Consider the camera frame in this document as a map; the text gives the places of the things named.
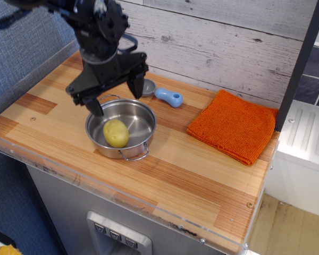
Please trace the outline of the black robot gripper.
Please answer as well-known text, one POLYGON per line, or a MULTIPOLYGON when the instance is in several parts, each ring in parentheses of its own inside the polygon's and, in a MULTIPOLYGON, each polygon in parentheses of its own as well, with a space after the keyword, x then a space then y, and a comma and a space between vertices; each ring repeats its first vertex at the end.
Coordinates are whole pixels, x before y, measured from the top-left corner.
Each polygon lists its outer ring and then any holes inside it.
POLYGON ((128 16, 116 1, 47 1, 73 29, 87 64, 66 93, 76 105, 85 105, 94 116, 103 116, 96 99, 103 92, 126 83, 136 99, 142 96, 147 55, 137 53, 136 38, 126 34, 128 16))

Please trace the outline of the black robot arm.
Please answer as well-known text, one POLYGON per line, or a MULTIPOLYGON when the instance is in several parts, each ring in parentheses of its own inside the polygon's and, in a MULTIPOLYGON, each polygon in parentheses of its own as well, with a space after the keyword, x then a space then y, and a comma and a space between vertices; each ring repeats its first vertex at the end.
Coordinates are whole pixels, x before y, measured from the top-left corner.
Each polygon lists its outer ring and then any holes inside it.
POLYGON ((83 70, 66 88, 76 105, 85 105, 95 116, 103 110, 97 97, 127 83, 136 99, 142 96, 147 55, 136 53, 136 38, 126 34, 128 16, 116 1, 9 1, 19 8, 16 17, 43 6, 58 12, 74 30, 83 70))

